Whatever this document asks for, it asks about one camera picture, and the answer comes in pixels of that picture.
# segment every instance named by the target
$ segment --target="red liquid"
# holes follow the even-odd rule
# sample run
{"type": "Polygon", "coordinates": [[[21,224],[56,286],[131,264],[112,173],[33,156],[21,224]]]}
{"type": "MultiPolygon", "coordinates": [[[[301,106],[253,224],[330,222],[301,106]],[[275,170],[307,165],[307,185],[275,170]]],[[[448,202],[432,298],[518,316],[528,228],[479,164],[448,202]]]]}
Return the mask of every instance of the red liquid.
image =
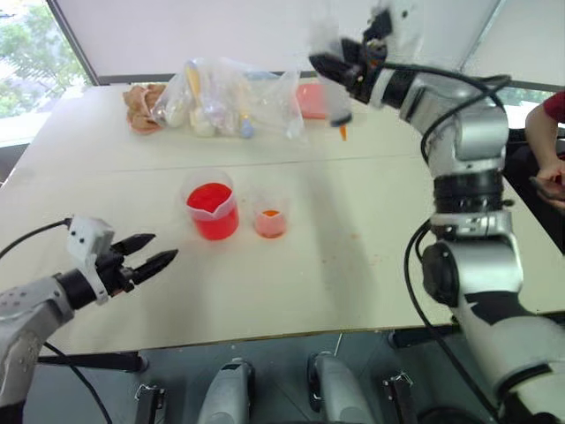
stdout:
{"type": "MultiPolygon", "coordinates": [[[[204,209],[213,213],[221,204],[231,196],[231,189],[224,184],[208,183],[201,185],[194,190],[186,204],[191,208],[204,209]]],[[[239,225],[239,215],[237,206],[220,219],[214,221],[200,221],[192,219],[199,233],[208,240],[226,239],[237,229],[239,225]]]]}

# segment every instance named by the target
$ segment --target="clear plastic bag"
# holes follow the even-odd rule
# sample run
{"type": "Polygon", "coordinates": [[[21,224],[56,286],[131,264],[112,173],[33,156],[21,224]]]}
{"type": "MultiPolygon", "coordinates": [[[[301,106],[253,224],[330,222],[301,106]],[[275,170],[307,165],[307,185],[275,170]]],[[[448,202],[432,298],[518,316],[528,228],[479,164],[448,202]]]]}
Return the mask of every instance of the clear plastic bag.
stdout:
{"type": "Polygon", "coordinates": [[[196,58],[169,82],[152,114],[174,126],[168,117],[178,113],[179,124],[190,123],[202,137],[271,132],[296,139],[304,131],[297,87],[298,72],[279,77],[227,58],[196,58]]]}

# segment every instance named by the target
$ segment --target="floor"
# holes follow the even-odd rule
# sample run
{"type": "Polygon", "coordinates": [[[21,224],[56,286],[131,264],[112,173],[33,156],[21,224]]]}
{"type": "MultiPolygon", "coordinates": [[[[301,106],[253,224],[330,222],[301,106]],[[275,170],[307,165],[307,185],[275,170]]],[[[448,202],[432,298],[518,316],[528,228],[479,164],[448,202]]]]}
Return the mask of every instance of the floor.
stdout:
{"type": "MultiPolygon", "coordinates": [[[[308,404],[305,363],[312,352],[333,351],[338,335],[288,337],[233,344],[213,344],[144,351],[149,368],[141,374],[86,369],[113,421],[134,423],[139,384],[156,383],[167,390],[166,408],[157,422],[193,423],[217,370],[232,358],[242,357],[256,369],[256,399],[251,423],[319,420],[308,404]]],[[[485,388],[477,365],[460,335],[448,342],[485,388]]],[[[484,422],[488,418],[455,370],[434,343],[394,350],[387,332],[343,335],[337,353],[360,380],[377,422],[396,424],[382,380],[404,371],[413,380],[417,410],[431,406],[458,406],[484,422]]],[[[99,424],[102,417],[86,389],[65,367],[36,368],[25,409],[26,424],[99,424]]]]}

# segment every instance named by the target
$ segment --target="small plastic cup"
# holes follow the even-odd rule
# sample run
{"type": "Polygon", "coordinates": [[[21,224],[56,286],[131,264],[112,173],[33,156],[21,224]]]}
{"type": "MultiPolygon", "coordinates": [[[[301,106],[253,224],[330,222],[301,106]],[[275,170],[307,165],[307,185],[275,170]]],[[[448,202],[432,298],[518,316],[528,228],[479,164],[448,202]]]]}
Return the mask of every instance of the small plastic cup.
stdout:
{"type": "Polygon", "coordinates": [[[253,227],[266,239],[281,237],[288,230],[289,200],[266,190],[255,190],[252,197],[253,227]]]}
{"type": "Polygon", "coordinates": [[[222,240],[239,226],[233,182],[225,172],[206,169],[192,175],[183,186],[185,203],[198,233],[208,240],[222,240]]]}

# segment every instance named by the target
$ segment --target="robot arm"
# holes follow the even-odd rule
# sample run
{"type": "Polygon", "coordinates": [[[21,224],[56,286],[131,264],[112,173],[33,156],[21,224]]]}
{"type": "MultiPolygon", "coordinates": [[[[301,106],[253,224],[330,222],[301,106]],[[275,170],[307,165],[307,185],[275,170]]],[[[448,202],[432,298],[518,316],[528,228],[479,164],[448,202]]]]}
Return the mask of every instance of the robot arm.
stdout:
{"type": "Polygon", "coordinates": [[[136,269],[124,257],[140,250],[154,234],[137,234],[114,245],[103,221],[75,217],[68,247],[77,268],[0,294],[0,422],[20,423],[34,367],[47,339],[74,312],[120,292],[130,292],[164,269],[177,251],[162,252],[136,269]]]}
{"type": "Polygon", "coordinates": [[[404,12],[375,12],[363,42],[342,40],[345,61],[317,54],[311,63],[351,97],[399,110],[402,120],[426,136],[422,149],[435,204],[430,228],[437,238],[422,256],[426,291],[459,321],[505,422],[561,422],[565,332],[518,300],[523,271],[502,199],[506,114],[488,96],[479,100],[481,90],[463,76],[387,66],[393,24],[404,12]],[[439,117],[465,104],[437,125],[439,117]]]}

